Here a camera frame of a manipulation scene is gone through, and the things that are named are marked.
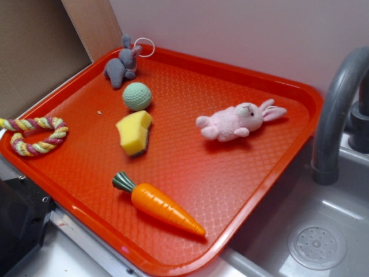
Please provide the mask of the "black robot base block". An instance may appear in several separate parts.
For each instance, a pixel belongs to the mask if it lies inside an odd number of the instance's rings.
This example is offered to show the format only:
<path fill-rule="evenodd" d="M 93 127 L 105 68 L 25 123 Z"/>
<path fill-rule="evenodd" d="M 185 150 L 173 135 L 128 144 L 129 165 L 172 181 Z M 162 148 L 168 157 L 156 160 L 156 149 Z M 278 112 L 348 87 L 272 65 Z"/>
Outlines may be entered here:
<path fill-rule="evenodd" d="M 1 276 L 11 276 L 42 248 L 53 204 L 25 176 L 1 181 Z"/>

